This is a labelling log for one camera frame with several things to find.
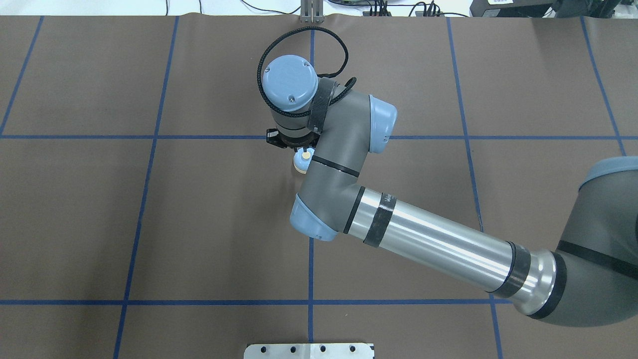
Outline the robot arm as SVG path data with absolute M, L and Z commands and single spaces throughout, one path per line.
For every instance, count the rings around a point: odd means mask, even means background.
M 310 238 L 343 233 L 510 301 L 552 325 L 594 327 L 637 315 L 637 158 L 604 159 L 578 190 L 555 250 L 531 251 L 360 186 L 369 153 L 381 153 L 394 105 L 316 73 L 298 55 L 261 59 L 257 84 L 279 148 L 313 148 L 291 225 Z

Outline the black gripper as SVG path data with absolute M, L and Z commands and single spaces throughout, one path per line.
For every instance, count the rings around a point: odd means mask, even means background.
M 294 150 L 299 148 L 316 148 L 319 141 L 319 136 L 304 136 L 304 137 L 282 137 L 283 143 Z

